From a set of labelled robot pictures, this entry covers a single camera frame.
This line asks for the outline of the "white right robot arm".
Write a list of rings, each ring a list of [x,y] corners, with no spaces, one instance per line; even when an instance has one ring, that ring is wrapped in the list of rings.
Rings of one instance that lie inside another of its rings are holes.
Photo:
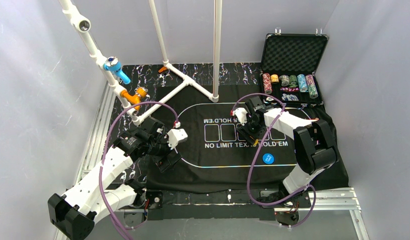
[[[324,170],[341,158],[329,124],[322,119],[303,119],[283,106],[265,104],[259,96],[248,95],[246,107],[233,108],[231,115],[240,123],[238,134],[251,146],[263,146],[271,130],[294,142],[296,166],[282,181],[282,190],[292,194],[304,190]]]

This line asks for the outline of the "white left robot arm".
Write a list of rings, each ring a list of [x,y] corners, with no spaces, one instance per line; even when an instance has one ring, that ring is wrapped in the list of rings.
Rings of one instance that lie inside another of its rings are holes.
[[[63,194],[55,193],[48,199],[51,223],[69,239],[84,240],[110,212],[129,205],[144,206],[148,202],[146,187],[136,180],[126,180],[117,189],[104,191],[144,156],[149,156],[161,172],[170,169],[181,159],[176,146],[187,139],[184,129],[167,129],[153,117],[122,132],[111,144],[104,162]]]

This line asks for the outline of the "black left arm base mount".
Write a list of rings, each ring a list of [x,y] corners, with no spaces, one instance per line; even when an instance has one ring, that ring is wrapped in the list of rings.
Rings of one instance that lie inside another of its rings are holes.
[[[147,190],[147,188],[135,179],[126,180],[124,187],[129,187],[135,193],[133,200],[129,201],[128,208],[138,210],[131,214],[141,214],[141,222],[138,225],[128,225],[125,222],[125,230],[134,231],[150,221],[150,211],[160,210],[163,206],[163,193],[156,190]]]

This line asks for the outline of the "blue small blind button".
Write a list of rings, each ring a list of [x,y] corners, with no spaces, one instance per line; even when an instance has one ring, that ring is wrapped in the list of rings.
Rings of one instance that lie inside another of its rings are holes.
[[[262,156],[262,161],[267,165],[272,165],[275,162],[275,157],[271,153],[265,153]]]

